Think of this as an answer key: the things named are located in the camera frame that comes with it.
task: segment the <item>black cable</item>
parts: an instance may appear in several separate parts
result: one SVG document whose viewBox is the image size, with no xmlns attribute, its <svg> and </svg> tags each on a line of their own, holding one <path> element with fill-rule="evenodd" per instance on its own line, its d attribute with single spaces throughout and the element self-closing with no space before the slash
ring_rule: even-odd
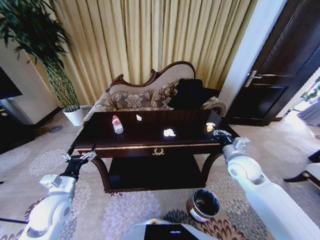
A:
<svg viewBox="0 0 320 240">
<path fill-rule="evenodd" d="M 3 222 L 10 222 L 10 223 L 16 223 L 16 224 L 28 224 L 28 221 L 21 221 L 21 220 L 14 220 L 14 219 L 7 219 L 0 217 L 0 221 Z"/>
</svg>

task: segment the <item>white flower pot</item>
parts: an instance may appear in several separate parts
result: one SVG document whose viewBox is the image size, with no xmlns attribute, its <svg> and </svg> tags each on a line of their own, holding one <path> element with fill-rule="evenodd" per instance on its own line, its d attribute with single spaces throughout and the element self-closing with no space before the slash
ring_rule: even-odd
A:
<svg viewBox="0 0 320 240">
<path fill-rule="evenodd" d="M 81 107 L 72 112 L 65 112 L 64 109 L 62 111 L 74 126 L 81 126 L 82 120 L 84 119 L 84 112 Z"/>
</svg>

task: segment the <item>floor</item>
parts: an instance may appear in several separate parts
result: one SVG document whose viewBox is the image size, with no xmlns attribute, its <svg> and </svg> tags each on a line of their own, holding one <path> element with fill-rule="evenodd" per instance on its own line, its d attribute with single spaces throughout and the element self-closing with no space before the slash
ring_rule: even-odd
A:
<svg viewBox="0 0 320 240">
<path fill-rule="evenodd" d="M 286 183 L 310 163 L 308 156 L 320 149 L 320 128 L 308 127 L 295 113 L 269 126 L 232 126 L 251 144 L 248 154 L 264 173 L 282 186 L 302 209 L 320 226 L 320 190 L 309 182 Z M 45 174 L 62 173 L 66 167 L 61 154 L 76 137 L 74 127 L 59 112 L 37 131 L 36 140 L 0 155 L 0 218 L 29 219 L 31 209 L 46 196 L 38 182 Z M 196 155 L 201 168 L 206 155 Z M 110 159 L 104 159 L 107 167 Z M 82 167 L 76 185 L 72 215 L 60 234 L 62 240 L 117 240 L 134 224 L 151 218 L 187 223 L 223 240 L 273 239 L 246 200 L 243 190 L 228 175 L 223 157 L 212 166 L 207 181 L 221 205 L 211 221 L 199 224 L 186 211 L 187 199 L 194 189 L 140 191 L 106 194 L 99 173 L 92 163 Z M 0 240 L 15 240 L 23 224 L 0 221 Z"/>
</svg>

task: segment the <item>water bottle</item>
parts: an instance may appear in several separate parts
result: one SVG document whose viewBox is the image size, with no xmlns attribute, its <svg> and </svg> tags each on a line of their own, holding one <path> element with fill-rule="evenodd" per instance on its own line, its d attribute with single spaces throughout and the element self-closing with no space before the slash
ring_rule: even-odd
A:
<svg viewBox="0 0 320 240">
<path fill-rule="evenodd" d="M 122 124 L 116 115 L 113 115 L 112 117 L 112 125 L 113 125 L 114 132 L 116 134 L 122 134 L 122 132 L 124 131 L 124 128 L 122 127 Z"/>
</svg>

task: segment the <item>black cushion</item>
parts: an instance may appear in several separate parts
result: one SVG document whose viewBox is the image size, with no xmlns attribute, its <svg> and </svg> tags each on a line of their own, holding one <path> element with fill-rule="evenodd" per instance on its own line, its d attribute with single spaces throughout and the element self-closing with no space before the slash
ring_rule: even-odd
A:
<svg viewBox="0 0 320 240">
<path fill-rule="evenodd" d="M 168 106 L 177 110 L 200 109 L 211 97 L 219 95 L 218 90 L 202 87 L 200 79 L 180 79 L 176 89 Z"/>
</svg>

